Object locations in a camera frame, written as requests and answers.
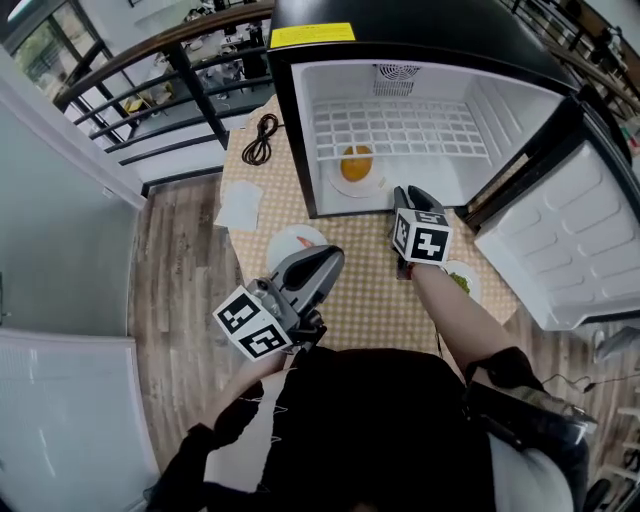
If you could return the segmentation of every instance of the open fridge door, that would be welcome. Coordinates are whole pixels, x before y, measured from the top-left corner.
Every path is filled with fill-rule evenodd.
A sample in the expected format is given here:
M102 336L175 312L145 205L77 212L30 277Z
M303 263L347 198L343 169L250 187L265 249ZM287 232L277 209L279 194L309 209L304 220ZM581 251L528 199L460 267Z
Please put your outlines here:
M533 170L544 178L476 238L545 330L640 316L640 185L617 127L580 108L579 127Z

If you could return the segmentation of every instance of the black metal railing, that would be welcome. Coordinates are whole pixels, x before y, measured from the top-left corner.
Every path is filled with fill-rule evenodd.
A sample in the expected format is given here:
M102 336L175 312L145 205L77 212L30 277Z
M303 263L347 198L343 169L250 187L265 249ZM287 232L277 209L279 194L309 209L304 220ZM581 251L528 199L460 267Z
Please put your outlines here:
M590 60L597 48L591 34L570 12L554 0L500 0L531 29L579 83L592 85L611 112L624 121L640 114L640 92L615 58L607 65Z
M605 99L614 115L620 120L626 120L640 114L640 93L638 93L637 88L631 82L625 70L622 68L613 70L600 69L588 60L587 50L589 47L593 48L595 44L594 36L570 13L553 3L552 0L549 0L549 2L545 0L500 1L513 15L517 16L540 38L549 51L576 80L580 83L593 85ZM127 158L120 162L123 165L212 140L218 140L226 149L228 132L222 124L222 120L249 113L259 106L262 106L262 104L251 104L218 112L211 101L211 97L238 89L268 85L272 83L272 77L268 73L268 68L266 68L267 71L264 76L249 79L245 77L243 80L210 87L198 77L198 72L231 61L240 61L256 57L264 59L266 48L265 46L246 49L240 48L239 51L233 51L192 63L189 61L182 47L182 43L193 40L196 37L224 30L227 27L270 18L272 10L273 2L265 1L225 10L214 15L181 24L129 48L94 71L90 69L90 59L92 55L97 54L97 49L96 52L90 51L86 56L86 65L82 66L79 76L73 77L73 80L69 81L69 87L58 95L54 103L63 111L71 103L76 104L83 112L75 121L76 125L81 125L88 120L93 120L98 129L91 133L89 137L92 140L97 140L101 137L109 138L112 145L105 149L107 153L122 150L139 142L202 123L207 123L211 128L211 134L209 135L200 134L198 137L190 140L175 142L134 156L130 156L130 152L127 152ZM81 95L90 88L104 88L104 81L109 77L158 53L166 57L173 68L172 70L163 76L131 87L115 97L109 96L106 102L96 108L89 109L86 105L82 105ZM180 81L181 84L185 86L183 87L183 89L185 89L184 93L163 104L148 105L146 110L133 114L127 113L122 108L121 103L128 98L135 98L143 91L161 84L171 83L172 81ZM189 119L180 119L165 126L145 131L144 133L137 133L135 131L135 127L148 117L160 112L167 112L169 109L190 102L196 104L200 111L199 115ZM110 124L106 123L104 116L100 114L108 108L117 109L121 114L121 119ZM126 125L132 126L134 130L132 134L124 140L117 135L116 130Z
M170 133L172 131L197 124L207 123L211 128L212 133L210 135L195 137L135 156L130 156L120 161L120 164L122 165L131 164L168 151L188 147L190 145L202 144L213 140L219 141L222 147L226 149L229 134L222 124L222 120L252 112L256 108L262 106L262 104L251 104L237 108L229 108L228 110L218 112L210 98L215 95L225 94L239 89L269 85L273 83L273 79L269 74L266 64L264 66L266 71L263 76L249 79L238 79L231 83L216 85L214 87L204 83L198 76L198 72L206 70L212 66L227 64L232 61L243 61L243 59L247 58L255 59L257 57L264 59L266 47L252 46L250 48L236 50L231 53L210 57L192 63L189 60L182 43L193 40L196 37L206 36L213 32L224 30L230 26L243 23L254 23L267 19L271 16L272 10L272 2L261 2L229 9L222 11L221 13L216 13L214 15L205 16L197 20L184 23L129 48L94 71L91 71L90 66L99 51L90 51L85 56L86 65L82 66L78 75L73 77L73 80L68 81L68 87L58 94L54 100L54 104L63 112L71 104L74 104L79 108L83 114L74 121L76 125L81 125L89 120L94 121L98 130L92 132L89 135L89 138L91 140L96 140L101 137L109 138L113 144L105 149L107 153L112 153L114 151L130 147L143 140L148 140L165 133ZM109 99L106 102L95 108L87 109L86 105L83 105L81 96L86 91L93 87L96 87L99 90L104 88L105 80L109 79L116 73L125 70L129 66L158 53L163 54L171 65L172 70L168 73L131 87L117 96L109 95ZM162 104L147 104L146 109L132 114L129 114L122 106L122 102L133 98L139 98L140 93L143 93L152 87L175 81L181 82L184 86L183 88L186 89L184 93L180 94L180 96L176 98L170 99ZM190 102L195 103L197 109L201 113L200 115L186 120L181 119L139 135L136 134L135 128L139 126L141 121L154 114L166 112L169 109ZM101 116L100 114L109 108L116 109L121 114L122 118L112 123L106 123L104 121L104 116ZM127 125L131 126L133 130L129 138L124 140L122 137L117 136L116 130Z

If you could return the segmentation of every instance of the yellow label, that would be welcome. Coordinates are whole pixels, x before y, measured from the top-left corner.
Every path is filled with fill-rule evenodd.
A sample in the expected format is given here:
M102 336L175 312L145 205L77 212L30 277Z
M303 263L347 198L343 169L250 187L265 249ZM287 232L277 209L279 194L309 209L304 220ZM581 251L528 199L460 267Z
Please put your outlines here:
M328 43L331 41L355 41L351 23L323 23L322 25L298 25L276 28L271 33L271 48L294 44Z

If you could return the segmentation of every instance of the wooden floor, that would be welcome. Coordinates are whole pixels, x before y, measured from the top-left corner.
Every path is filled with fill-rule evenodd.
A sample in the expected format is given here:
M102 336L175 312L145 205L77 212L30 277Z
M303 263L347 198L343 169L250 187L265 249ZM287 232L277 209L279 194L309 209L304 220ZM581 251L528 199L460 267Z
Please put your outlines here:
M213 225L220 207L220 178L194 178L152 189L139 223L129 330L138 345L144 408L161 469L241 360L211 317L241 282L226 229ZM523 308L506 328L541 380L555 373L570 380L584 375L594 381L618 378L634 373L640 356L627 352L595 365L593 344L576 333L540 331ZM579 334L588 340L594 329L580 328ZM601 384L582 394L561 379L547 384L551 393L583 407L600 423L589 438L592 480L604 462L620 464L620 442L636 436L640 424L616 414L618 407L634 405L636 385L640 379Z
M134 247L129 333L161 469L241 362L211 313L241 282L220 209L220 176L155 187Z

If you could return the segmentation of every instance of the table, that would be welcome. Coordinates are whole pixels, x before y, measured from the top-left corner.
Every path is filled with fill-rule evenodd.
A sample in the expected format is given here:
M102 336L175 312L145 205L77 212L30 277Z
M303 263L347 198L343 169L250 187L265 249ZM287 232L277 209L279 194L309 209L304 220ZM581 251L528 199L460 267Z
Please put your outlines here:
M247 43L249 41L249 34L247 32L247 28L249 28L249 25L250 25L249 23L242 23L240 25L237 25L236 33L241 34L244 38L244 41L233 46L243 46L244 43ZM262 37L264 38L265 41L267 41L269 37L270 26L271 26L270 20L264 20L262 22ZM226 36L224 35L224 30L217 30L215 32L212 32L211 34L202 36L201 38L202 47L198 48L197 50L191 50L189 46L185 48L185 51L187 52L187 56L189 57L189 60L193 64L196 64L201 60L215 57L220 53L220 50L224 45L225 37Z
M346 256L340 278L318 308L328 328L321 345L336 350L398 348L437 353L433 322L412 284L395 277L391 214L309 219L283 129L271 138L273 155L266 164L252 167L242 162L242 150L255 139L258 120L269 112L282 119L276 96L249 115L246 129L231 131L222 174L223 201L226 187L237 180L250 181L264 191L257 231L230 231L245 283L268 275L265 255L275 233L290 224L308 224ZM482 305L500 323L506 322L518 307L515 295L473 245L471 230L453 212L447 217L454 229L449 259L474 268L482 280ZM445 359L452 363L448 353Z

